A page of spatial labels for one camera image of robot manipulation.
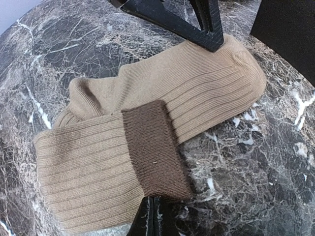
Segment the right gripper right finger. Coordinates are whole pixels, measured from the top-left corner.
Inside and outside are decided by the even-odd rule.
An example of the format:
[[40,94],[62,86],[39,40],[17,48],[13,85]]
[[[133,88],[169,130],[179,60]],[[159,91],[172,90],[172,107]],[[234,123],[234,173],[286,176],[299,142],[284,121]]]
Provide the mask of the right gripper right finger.
[[180,236],[168,203],[162,197],[154,197],[154,235]]

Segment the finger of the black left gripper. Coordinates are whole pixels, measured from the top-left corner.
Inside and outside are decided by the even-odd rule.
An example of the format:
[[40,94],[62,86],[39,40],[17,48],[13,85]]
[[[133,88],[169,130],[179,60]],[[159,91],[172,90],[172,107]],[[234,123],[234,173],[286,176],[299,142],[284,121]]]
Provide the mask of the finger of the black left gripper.
[[217,0],[191,0],[200,29],[167,10],[161,0],[110,0],[115,8],[151,22],[204,49],[215,52],[224,42]]

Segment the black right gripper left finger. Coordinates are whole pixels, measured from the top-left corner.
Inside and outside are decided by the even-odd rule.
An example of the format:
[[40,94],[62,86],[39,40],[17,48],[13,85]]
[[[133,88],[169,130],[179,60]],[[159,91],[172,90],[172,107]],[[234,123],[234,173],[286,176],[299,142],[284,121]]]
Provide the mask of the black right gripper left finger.
[[152,236],[154,233],[154,199],[144,197],[127,236]]

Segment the brown sock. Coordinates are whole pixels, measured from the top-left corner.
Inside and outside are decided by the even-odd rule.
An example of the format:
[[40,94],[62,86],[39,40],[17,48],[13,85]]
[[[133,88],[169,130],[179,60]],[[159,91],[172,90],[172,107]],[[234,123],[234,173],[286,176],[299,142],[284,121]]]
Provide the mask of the brown sock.
[[34,140],[48,207],[77,235],[132,222],[145,196],[191,198],[178,145],[247,110],[265,86],[230,35],[214,53],[184,41],[116,77],[73,79],[69,104]]

